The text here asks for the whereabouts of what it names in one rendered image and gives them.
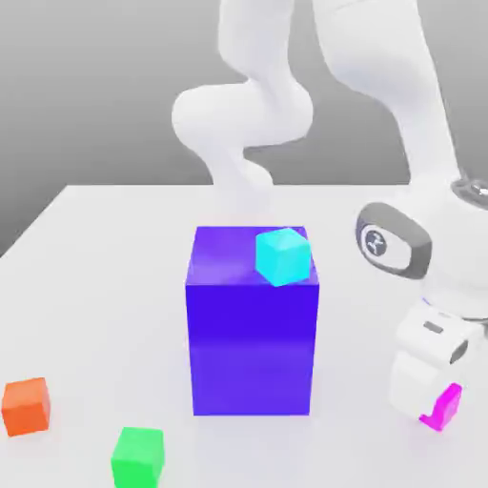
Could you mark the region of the small green cube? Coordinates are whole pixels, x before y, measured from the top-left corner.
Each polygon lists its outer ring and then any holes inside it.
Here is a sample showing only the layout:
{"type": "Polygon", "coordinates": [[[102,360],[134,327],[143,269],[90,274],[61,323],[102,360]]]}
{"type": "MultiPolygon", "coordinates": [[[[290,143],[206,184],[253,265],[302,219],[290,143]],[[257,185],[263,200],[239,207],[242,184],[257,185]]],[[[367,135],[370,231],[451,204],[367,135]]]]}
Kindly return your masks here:
{"type": "Polygon", "coordinates": [[[123,427],[111,456],[114,488],[158,488],[164,464],[162,430],[123,427]]]}

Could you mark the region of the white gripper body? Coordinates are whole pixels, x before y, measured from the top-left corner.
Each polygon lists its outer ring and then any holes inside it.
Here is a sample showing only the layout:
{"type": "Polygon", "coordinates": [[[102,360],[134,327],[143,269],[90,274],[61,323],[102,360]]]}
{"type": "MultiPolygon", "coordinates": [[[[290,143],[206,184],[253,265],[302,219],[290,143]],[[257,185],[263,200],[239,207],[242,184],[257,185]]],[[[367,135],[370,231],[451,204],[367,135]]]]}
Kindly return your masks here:
{"type": "Polygon", "coordinates": [[[390,375],[388,399],[411,419],[432,414],[447,380],[441,370],[405,351],[396,353],[390,375]]]}

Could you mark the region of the large blue box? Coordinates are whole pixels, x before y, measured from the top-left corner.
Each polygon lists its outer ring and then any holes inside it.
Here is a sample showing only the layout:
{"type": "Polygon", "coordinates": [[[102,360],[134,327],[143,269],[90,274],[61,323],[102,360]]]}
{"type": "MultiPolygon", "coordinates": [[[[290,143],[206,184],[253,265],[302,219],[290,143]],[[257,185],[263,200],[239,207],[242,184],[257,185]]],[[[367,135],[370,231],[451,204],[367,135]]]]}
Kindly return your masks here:
{"type": "Polygon", "coordinates": [[[320,284],[316,267],[276,287],[255,268],[267,227],[199,226],[185,282],[193,412],[310,412],[320,284]]]}

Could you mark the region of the small orange cube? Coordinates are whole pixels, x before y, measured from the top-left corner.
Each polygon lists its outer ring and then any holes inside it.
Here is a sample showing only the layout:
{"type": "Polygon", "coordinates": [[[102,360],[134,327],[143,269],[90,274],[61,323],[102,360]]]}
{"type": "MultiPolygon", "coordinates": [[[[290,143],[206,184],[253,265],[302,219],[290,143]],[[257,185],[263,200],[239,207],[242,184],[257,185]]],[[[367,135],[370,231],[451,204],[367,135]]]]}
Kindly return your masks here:
{"type": "Polygon", "coordinates": [[[46,379],[35,377],[7,383],[1,414],[9,437],[47,431],[51,400],[46,379]]]}

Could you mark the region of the small cyan cube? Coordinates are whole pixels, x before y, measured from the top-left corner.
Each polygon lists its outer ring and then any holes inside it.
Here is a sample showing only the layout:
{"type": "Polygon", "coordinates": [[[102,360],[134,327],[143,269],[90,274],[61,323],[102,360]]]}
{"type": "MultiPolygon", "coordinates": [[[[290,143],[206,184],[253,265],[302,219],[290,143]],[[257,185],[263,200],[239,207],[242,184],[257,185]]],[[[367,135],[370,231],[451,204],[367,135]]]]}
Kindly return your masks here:
{"type": "Polygon", "coordinates": [[[292,228],[281,228],[255,237],[254,268],[275,287],[310,276],[312,250],[306,237],[292,228]]]}

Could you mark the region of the small magenta cube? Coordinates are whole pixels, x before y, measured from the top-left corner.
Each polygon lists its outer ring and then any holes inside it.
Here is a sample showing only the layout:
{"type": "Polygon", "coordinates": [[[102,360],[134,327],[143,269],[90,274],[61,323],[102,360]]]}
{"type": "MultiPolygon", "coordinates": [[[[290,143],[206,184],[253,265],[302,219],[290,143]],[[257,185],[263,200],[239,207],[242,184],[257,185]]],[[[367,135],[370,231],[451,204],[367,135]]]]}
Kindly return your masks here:
{"type": "Polygon", "coordinates": [[[432,414],[422,415],[418,420],[436,432],[441,432],[457,413],[461,395],[462,387],[452,383],[437,398],[432,414]]]}

